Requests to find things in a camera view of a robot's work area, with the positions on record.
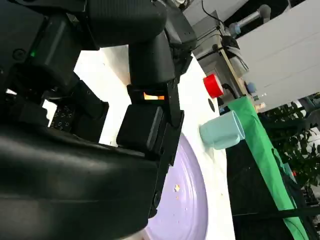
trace light blue cup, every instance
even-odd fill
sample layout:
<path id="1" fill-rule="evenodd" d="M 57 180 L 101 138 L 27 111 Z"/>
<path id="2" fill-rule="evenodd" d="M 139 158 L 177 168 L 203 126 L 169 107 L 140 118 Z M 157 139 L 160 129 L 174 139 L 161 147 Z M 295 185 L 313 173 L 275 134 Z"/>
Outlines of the light blue cup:
<path id="1" fill-rule="evenodd" d="M 237 145 L 246 137 L 235 111 L 230 111 L 202 125 L 200 135 L 207 147 L 217 150 Z"/>

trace orange light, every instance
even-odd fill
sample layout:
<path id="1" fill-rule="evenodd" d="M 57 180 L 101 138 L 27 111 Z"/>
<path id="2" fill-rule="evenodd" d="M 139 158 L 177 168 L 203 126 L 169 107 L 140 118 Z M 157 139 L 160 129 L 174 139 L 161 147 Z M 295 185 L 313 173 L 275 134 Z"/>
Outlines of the orange light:
<path id="1" fill-rule="evenodd" d="M 143 93 L 144 100 L 165 100 L 165 96 L 152 96 L 147 95 L 145 92 Z"/>

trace white wall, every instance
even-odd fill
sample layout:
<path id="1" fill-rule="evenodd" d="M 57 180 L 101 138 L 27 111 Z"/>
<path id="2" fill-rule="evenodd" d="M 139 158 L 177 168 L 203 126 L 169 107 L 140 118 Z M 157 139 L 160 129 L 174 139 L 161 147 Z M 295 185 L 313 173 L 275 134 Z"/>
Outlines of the white wall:
<path id="1" fill-rule="evenodd" d="M 217 11 L 218 17 L 222 21 L 225 21 L 247 1 L 248 0 L 203 0 L 203 6 L 208 13 Z M 201 0 L 194 0 L 191 6 L 184 11 L 184 15 L 191 26 L 207 16 L 202 9 Z"/>
<path id="2" fill-rule="evenodd" d="M 238 39 L 266 111 L 320 92 L 320 0 L 306 0 Z"/>

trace food crumb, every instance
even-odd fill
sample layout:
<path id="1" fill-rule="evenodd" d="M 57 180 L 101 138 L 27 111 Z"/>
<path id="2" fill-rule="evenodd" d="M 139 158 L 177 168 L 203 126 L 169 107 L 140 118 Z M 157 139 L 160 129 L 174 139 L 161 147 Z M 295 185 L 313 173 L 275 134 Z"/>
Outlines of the food crumb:
<path id="1" fill-rule="evenodd" d="M 179 190 L 180 190 L 180 185 L 179 185 L 179 184 L 176 184 L 176 185 L 174 186 L 174 191 L 177 193 L 177 192 L 179 192 Z"/>

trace screw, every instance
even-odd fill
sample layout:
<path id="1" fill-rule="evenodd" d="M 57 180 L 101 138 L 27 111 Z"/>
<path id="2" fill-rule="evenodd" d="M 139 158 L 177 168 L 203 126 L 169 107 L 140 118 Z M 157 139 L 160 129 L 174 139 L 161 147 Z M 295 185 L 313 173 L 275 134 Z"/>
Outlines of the screw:
<path id="1" fill-rule="evenodd" d="M 16 49 L 13 51 L 12 57 L 14 60 L 22 61 L 26 56 L 26 51 L 23 49 Z"/>

